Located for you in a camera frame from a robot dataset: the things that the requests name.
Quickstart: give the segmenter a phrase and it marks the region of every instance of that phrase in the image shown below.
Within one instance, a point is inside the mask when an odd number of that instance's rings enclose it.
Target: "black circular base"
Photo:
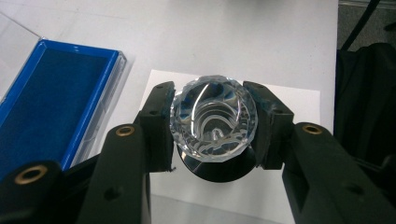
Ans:
[[[202,162],[184,153],[177,147],[178,154],[189,170],[204,180],[224,183],[247,175],[254,167],[256,159],[251,147],[239,156],[224,162]]]

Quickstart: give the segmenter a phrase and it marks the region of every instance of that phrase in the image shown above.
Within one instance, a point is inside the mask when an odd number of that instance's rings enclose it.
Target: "black fabric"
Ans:
[[[396,50],[339,50],[335,82],[334,137],[352,156],[380,165],[396,154]]]

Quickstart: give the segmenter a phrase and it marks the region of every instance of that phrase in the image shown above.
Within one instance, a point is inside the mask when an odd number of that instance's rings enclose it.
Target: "clear glass object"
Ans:
[[[170,129],[187,155],[222,162],[240,155],[257,128],[256,106],[237,81],[200,77],[178,92],[171,106]]]

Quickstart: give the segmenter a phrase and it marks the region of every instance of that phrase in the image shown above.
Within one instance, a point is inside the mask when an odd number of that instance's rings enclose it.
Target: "glass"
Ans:
[[[171,105],[174,140],[198,161],[223,162],[240,155],[253,139],[257,123],[249,92],[228,77],[195,79]]]

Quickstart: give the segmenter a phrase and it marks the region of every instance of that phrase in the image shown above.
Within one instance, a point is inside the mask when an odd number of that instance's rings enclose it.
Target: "sheet of paper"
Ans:
[[[152,70],[141,107],[154,86],[172,80],[179,91],[187,82],[197,77]],[[319,91],[265,86],[294,112],[294,122],[320,122]],[[294,223],[281,171],[264,171],[257,168],[231,183],[211,183],[191,173],[182,163],[176,150],[173,166],[176,170],[172,173],[151,174],[152,194],[274,222]]]

